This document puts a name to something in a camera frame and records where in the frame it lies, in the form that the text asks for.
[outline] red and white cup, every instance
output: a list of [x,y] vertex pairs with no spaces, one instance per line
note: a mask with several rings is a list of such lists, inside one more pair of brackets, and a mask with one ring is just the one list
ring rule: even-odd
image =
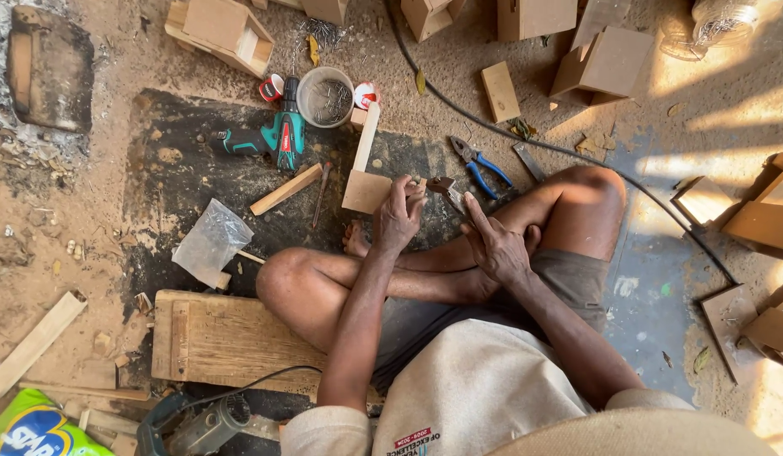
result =
[[285,80],[275,73],[259,85],[259,95],[262,95],[265,101],[278,100],[282,98],[282,93],[284,92]]
[[371,82],[360,83],[355,88],[355,105],[361,109],[369,109],[371,101],[380,102],[377,87]]

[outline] teal drill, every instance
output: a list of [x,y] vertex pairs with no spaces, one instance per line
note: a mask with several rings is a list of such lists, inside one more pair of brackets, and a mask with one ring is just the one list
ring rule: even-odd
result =
[[237,155],[270,154],[280,170],[295,171],[302,164],[304,151],[304,118],[298,112],[296,90],[299,80],[290,76],[285,81],[281,108],[258,130],[228,128],[211,134],[212,149]]

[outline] pliers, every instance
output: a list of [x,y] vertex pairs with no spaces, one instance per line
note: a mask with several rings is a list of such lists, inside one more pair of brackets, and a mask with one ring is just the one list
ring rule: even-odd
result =
[[481,152],[471,148],[470,144],[466,143],[460,138],[457,138],[456,136],[451,136],[451,144],[453,145],[453,150],[457,151],[459,156],[465,160],[465,163],[467,163],[465,168],[468,168],[470,172],[473,173],[473,177],[476,178],[476,182],[479,184],[479,187],[481,187],[481,190],[484,190],[490,198],[493,200],[498,200],[498,196],[496,196],[496,194],[490,190],[490,187],[488,187],[484,179],[481,178],[479,167],[476,166],[477,162],[480,165],[486,167],[488,170],[498,174],[498,177],[507,183],[508,187],[512,187],[512,181],[510,181],[510,178],[508,178],[503,171],[499,170],[498,166],[485,160],[485,158],[481,156]]

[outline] gray shorts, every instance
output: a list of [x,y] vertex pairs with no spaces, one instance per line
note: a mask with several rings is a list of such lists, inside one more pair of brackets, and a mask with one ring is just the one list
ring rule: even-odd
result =
[[[600,305],[609,263],[578,253],[540,249],[529,259],[541,280],[599,333],[606,326]],[[388,298],[383,305],[378,358],[371,384],[385,396],[397,374],[443,329],[467,319],[523,329],[549,343],[535,319],[500,288],[486,303],[452,306],[417,299]]]

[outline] green plastic bag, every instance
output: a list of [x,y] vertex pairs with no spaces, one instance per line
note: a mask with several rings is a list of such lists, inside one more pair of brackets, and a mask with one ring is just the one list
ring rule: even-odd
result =
[[0,456],[113,456],[36,389],[23,389],[0,414]]

